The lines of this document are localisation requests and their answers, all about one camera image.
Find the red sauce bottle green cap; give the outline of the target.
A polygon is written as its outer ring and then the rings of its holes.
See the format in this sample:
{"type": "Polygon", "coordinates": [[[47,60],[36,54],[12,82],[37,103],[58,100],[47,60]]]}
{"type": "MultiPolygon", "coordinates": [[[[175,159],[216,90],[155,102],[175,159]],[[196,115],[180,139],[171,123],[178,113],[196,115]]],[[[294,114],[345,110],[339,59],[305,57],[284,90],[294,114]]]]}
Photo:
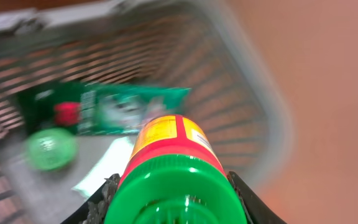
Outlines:
{"type": "Polygon", "coordinates": [[[242,224],[241,201],[202,129],[181,115],[139,133],[105,224],[242,224]]]}

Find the green lid spice jar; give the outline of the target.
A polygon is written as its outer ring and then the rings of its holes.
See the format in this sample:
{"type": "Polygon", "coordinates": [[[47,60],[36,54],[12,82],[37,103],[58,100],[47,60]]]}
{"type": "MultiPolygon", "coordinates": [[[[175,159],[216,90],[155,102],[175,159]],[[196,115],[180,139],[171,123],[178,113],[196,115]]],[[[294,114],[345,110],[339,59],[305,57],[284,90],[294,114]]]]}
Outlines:
{"type": "Polygon", "coordinates": [[[31,134],[25,141],[25,157],[30,166],[41,171],[57,170],[71,163],[77,153],[76,137],[62,128],[31,134]]]}

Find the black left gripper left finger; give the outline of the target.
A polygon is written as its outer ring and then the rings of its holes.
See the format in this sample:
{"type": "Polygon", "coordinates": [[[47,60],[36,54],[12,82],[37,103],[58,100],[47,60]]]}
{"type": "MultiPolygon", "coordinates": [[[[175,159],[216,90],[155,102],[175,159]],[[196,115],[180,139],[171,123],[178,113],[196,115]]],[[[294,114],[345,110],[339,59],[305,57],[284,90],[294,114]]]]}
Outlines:
{"type": "Polygon", "coordinates": [[[117,192],[120,179],[119,174],[113,174],[105,179],[105,183],[61,224],[102,224],[117,192]]]}

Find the green 3M gloves packet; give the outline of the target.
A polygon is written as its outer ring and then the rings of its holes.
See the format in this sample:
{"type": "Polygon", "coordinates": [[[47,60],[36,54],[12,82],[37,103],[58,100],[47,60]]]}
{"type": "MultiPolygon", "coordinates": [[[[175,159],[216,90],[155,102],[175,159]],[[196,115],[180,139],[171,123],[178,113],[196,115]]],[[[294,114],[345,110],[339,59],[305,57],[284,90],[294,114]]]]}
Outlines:
{"type": "Polygon", "coordinates": [[[189,88],[130,84],[49,82],[16,93],[28,133],[63,128],[74,135],[138,134],[146,122],[166,114],[181,114],[189,88]],[[54,106],[80,104],[79,122],[59,126],[54,106]]]}

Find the pale teal tissue packet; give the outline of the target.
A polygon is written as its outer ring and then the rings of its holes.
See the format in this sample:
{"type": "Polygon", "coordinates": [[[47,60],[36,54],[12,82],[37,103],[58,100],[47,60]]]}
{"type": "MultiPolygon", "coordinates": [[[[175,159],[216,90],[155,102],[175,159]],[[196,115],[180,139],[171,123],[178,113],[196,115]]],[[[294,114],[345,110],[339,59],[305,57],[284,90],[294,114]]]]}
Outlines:
{"type": "Polygon", "coordinates": [[[134,143],[130,137],[114,140],[102,158],[71,189],[78,192],[85,199],[90,198],[110,176],[113,174],[121,176],[124,173],[133,148],[134,143]]]}

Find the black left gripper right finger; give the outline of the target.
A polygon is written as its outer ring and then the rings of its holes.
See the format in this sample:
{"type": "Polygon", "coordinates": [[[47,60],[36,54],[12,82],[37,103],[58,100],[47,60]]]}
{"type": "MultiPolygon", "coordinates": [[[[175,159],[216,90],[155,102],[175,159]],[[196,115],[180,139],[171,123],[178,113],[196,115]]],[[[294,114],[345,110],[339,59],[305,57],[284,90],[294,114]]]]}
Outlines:
{"type": "Polygon", "coordinates": [[[237,173],[228,172],[227,179],[240,198],[248,223],[287,224],[257,196],[237,173]]]}

